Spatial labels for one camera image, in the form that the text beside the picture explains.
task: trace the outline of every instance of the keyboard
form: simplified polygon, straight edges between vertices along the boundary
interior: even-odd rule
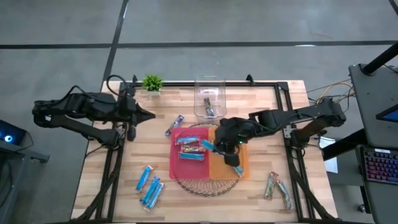
[[[374,182],[398,185],[398,155],[363,151],[366,179]]]

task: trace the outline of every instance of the concrete floor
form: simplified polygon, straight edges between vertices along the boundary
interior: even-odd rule
[[[110,44],[121,5],[122,0],[3,0],[0,45]],[[387,0],[130,0],[119,42],[394,40],[397,26]],[[349,65],[366,63],[387,48],[119,49],[112,73],[128,79],[159,73],[166,80],[192,80],[199,73],[242,80],[250,73],[256,80],[304,80],[311,90],[349,78]],[[69,219],[87,141],[36,126],[30,111],[34,100],[59,99],[74,84],[98,91],[108,55],[109,49],[0,50],[0,118],[30,131],[35,150],[51,155],[46,165],[31,164],[11,223]],[[330,93],[345,91],[336,87]],[[350,102],[348,121],[329,129],[329,137],[362,128],[355,99]],[[340,218],[371,217],[356,211],[359,189],[332,185],[332,191]]]

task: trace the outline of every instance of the wooden tabletop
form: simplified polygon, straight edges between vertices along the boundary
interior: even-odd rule
[[[308,106],[303,81],[287,81],[293,108]],[[106,85],[103,92],[109,93]],[[119,82],[111,82],[118,90]],[[286,161],[282,133],[252,139],[248,143],[250,178],[240,180],[228,193],[218,197],[200,197],[186,192],[176,181],[169,178],[170,140],[165,130],[179,114],[185,119],[182,127],[198,122],[193,114],[194,87],[163,87],[160,96],[150,96],[138,88],[135,99],[141,107],[156,114],[156,119],[143,122],[137,127],[134,142],[126,142],[121,166],[114,222],[292,222],[297,221],[295,209],[286,211],[282,196],[274,191],[271,201],[264,199],[266,180],[271,171],[287,186],[293,200],[292,186]],[[247,118],[248,113],[276,109],[273,87],[227,87],[226,118]],[[94,123],[98,128],[110,128],[110,124]],[[91,142],[88,152],[97,148]],[[98,193],[101,185],[106,150],[100,149],[86,158],[81,173],[72,218],[83,213]],[[307,147],[304,157],[310,188],[326,210],[337,217],[337,212],[322,154],[316,147]],[[165,183],[165,189],[151,212],[142,209],[139,199],[144,193],[135,193],[135,187],[147,165],[154,168],[154,175]],[[303,212],[307,208],[303,193],[300,194]]]

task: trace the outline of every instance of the computer monitor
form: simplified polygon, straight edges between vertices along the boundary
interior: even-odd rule
[[[398,105],[395,105],[377,114],[376,119],[398,123]]]

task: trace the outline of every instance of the wire basket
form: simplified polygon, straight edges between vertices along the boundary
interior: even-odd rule
[[[216,128],[215,123],[198,123],[190,126],[190,128]],[[182,189],[191,194],[202,197],[215,197],[229,192],[238,183],[235,180],[175,180]]]

